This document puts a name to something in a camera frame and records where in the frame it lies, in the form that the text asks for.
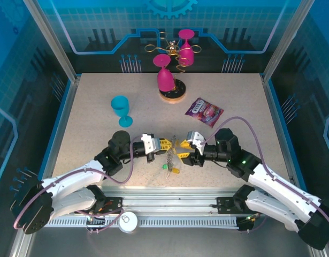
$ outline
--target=glass wall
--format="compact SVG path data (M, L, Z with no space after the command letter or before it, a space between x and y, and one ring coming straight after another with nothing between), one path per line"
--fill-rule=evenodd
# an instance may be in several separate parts
M329 198L328 0L314 2L272 83L307 189Z
M195 31L193 72L263 72L300 0L39 0L77 73L157 72L147 44Z
M22 1L0 1L0 256L15 230L10 205L44 158L67 77Z

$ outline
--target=pink wine glass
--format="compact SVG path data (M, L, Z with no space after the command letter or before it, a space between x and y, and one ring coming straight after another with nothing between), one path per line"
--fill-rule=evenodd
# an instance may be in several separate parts
M188 44L188 39L193 38L194 35L194 31L192 31L191 29L182 29L179 32L179 37L186 40L181 47L181 49L183 50L179 52L181 56L179 58L179 64L181 64L182 66L191 66L194 63L194 52L190 44Z
M161 70L157 75L157 84L160 91L168 92L175 87L174 77L171 72L165 67L170 63L170 56L166 54L156 55L153 63Z

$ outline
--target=purple package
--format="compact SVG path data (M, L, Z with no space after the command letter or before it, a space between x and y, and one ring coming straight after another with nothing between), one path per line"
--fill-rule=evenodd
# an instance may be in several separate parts
M210 127L213 127L223 112L224 110L222 108L219 108L199 97L185 114L197 118Z

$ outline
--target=blue plastic cup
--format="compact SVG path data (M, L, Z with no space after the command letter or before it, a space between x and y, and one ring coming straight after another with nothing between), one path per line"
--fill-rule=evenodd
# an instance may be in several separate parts
M132 125L132 118L128 116L130 107L128 99L122 95L118 95L111 101L113 111L120 117L119 125L122 127L130 127Z

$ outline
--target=beige table surface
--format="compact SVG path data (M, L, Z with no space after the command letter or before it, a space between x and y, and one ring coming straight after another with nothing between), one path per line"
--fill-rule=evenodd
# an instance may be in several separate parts
M53 176L61 175L84 165L108 145L112 135L124 128L113 113L110 102L117 95L129 99L133 125L126 130L131 138L142 133L182 141L187 132L199 131L207 138L226 118L242 116L254 127L261 143L267 164L284 178L286 166L274 129L259 74L184 73L179 76L187 86L185 98L177 104L168 104L159 96L155 73L84 73L82 74L73 107L58 154ZM201 97L225 111L214 129L201 121L185 115L190 105ZM258 155L253 136L239 120L226 125L239 138L241 147ZM174 158L180 174L162 169L166 155L155 156L147 164L146 158L135 159L134 171L126 186L175 186L175 187L239 187L244 181L211 162L203 168L183 165ZM129 164L114 178L124 180ZM104 180L103 185L115 185Z

